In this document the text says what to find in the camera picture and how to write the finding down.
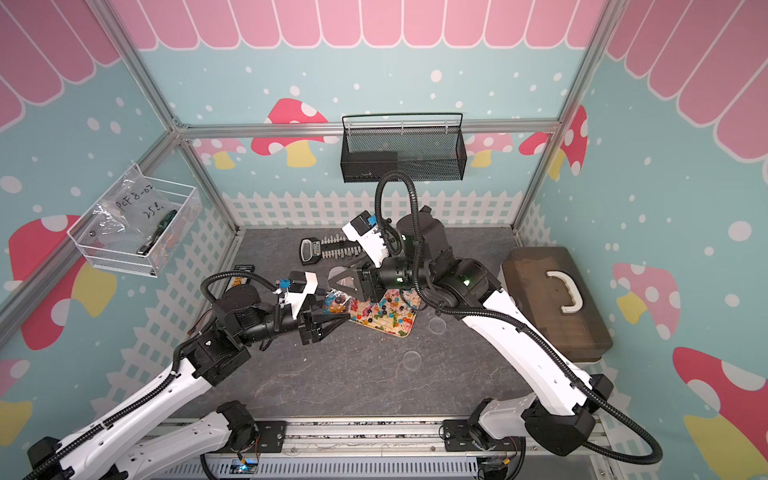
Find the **white wire basket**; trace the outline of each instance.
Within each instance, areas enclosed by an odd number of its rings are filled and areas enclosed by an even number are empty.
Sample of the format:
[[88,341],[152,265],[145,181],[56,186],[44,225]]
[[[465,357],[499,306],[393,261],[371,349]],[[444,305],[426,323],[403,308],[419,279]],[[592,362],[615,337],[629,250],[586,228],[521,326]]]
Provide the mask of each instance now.
[[[126,170],[132,169],[141,173],[136,164]],[[200,193],[196,187],[179,184],[161,178],[146,177],[151,180],[157,189],[168,198],[177,208],[178,212],[168,227],[163,231],[157,241],[146,255],[137,253],[147,242],[147,239],[136,230],[127,230],[126,234],[118,241],[105,246],[99,240],[101,235],[101,223],[103,213],[94,213],[99,200],[95,201],[91,208],[67,230],[67,235],[74,241],[83,257],[95,268],[101,270],[113,270],[122,273],[133,273],[158,277],[168,261],[173,257],[174,251],[189,232],[189,229],[197,220],[202,211]],[[115,181],[107,192],[112,190],[120,178]]]

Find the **black bracket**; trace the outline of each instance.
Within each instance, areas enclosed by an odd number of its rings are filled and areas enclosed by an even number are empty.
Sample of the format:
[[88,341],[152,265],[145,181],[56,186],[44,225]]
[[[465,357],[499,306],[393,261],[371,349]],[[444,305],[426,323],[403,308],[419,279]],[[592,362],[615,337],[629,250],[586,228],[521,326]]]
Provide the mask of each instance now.
[[259,442],[254,448],[259,453],[281,453],[286,439],[287,422],[256,422],[259,427]]
[[489,448],[482,449],[469,435],[469,423],[466,420],[443,420],[441,436],[446,452],[515,452],[522,445],[522,438],[509,437],[501,440],[489,439]]

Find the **brown plastic box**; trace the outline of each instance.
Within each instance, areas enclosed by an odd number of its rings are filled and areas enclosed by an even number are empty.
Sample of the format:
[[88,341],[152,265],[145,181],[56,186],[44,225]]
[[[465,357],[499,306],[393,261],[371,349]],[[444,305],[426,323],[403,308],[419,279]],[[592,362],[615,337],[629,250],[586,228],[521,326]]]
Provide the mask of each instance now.
[[[584,303],[580,310],[562,312],[562,306],[574,301],[565,281],[548,276],[549,271],[563,272],[573,280]],[[567,248],[514,248],[502,263],[502,274],[523,315],[572,362],[597,362],[613,346]]]

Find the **clear plastic circle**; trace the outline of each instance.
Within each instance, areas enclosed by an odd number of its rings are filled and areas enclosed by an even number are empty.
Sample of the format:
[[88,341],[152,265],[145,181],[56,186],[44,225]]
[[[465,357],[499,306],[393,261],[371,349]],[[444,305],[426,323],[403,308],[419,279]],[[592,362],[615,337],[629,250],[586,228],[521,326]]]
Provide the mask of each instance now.
[[429,320],[429,331],[436,335],[442,335],[447,328],[448,326],[445,324],[445,320],[439,316],[432,317],[432,319]]
[[409,350],[408,352],[406,352],[405,355],[402,356],[402,366],[404,366],[406,370],[415,372],[416,370],[419,369],[421,365],[422,365],[422,356],[419,355],[419,352]]

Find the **white handle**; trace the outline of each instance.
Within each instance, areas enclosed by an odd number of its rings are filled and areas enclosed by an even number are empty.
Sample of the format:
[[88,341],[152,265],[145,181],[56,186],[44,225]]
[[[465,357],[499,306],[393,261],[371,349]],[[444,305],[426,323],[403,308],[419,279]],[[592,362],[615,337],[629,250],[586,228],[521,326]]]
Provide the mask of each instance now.
[[553,276],[554,278],[559,278],[560,280],[565,283],[565,288],[568,289],[568,295],[571,296],[571,300],[574,301],[573,305],[570,306],[561,306],[560,310],[562,310],[563,313],[576,313],[584,306],[584,301],[581,298],[581,294],[578,291],[578,287],[576,287],[576,283],[574,283],[573,279],[565,272],[558,272],[557,270],[552,270],[547,272],[547,276]]

